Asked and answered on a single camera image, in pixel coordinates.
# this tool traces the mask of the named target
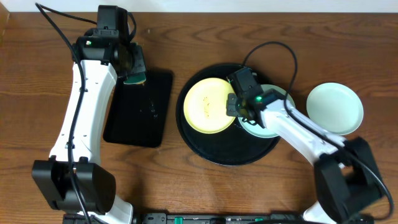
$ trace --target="green object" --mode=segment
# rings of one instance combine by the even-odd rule
[[[145,72],[140,72],[127,76],[127,79],[123,83],[126,85],[143,84],[146,80]]]
[[[175,217],[174,218],[174,224],[182,224],[182,220],[183,220],[182,217]]]

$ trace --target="white plate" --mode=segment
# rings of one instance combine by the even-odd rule
[[[339,83],[315,87],[307,98],[310,119],[327,131],[349,134],[363,120],[363,105],[353,90]]]
[[[279,93],[285,95],[286,91],[284,89],[282,89],[279,86],[275,86],[275,85],[261,85],[261,88],[263,91],[267,91],[269,89],[274,89],[276,91],[278,91]],[[293,102],[293,98],[289,95],[287,96],[287,99],[291,102],[291,104],[295,107],[294,102]],[[253,126],[247,122],[243,122],[242,121],[243,118],[239,118],[239,122],[241,123],[241,126],[250,134],[259,137],[259,138],[274,138],[276,136],[278,136],[278,134],[276,134],[273,131],[270,131],[266,128],[262,128],[260,127],[258,124]]]

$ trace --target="white background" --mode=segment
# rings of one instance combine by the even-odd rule
[[[132,12],[398,12],[398,0],[0,0],[10,12],[96,12],[99,4]]]

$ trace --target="wooden table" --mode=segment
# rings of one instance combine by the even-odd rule
[[[96,14],[78,16],[96,19]],[[51,15],[71,42],[91,24]],[[279,40],[298,57],[292,93],[305,112],[310,91],[324,82],[352,88],[364,106],[362,136],[372,146],[381,174],[398,198],[397,14],[184,14],[136,13],[136,41],[149,67],[174,71],[161,147],[102,141],[102,166],[117,193],[140,211],[170,213],[267,213],[304,211],[316,201],[311,165],[285,141],[263,159],[224,167],[205,161],[182,140],[175,105],[197,71],[242,62],[257,44]],[[269,46],[249,65],[287,88],[289,53]],[[12,13],[0,47],[0,223],[60,223],[30,176],[33,161],[46,159],[59,134],[72,86],[69,50],[38,13]],[[387,200],[371,206],[387,212]],[[397,223],[398,215],[381,223]]]

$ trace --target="yellow plate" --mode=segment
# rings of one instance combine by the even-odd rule
[[[205,134],[226,129],[235,119],[226,115],[228,93],[234,93],[232,86],[220,78],[206,78],[196,83],[184,100],[188,124]]]

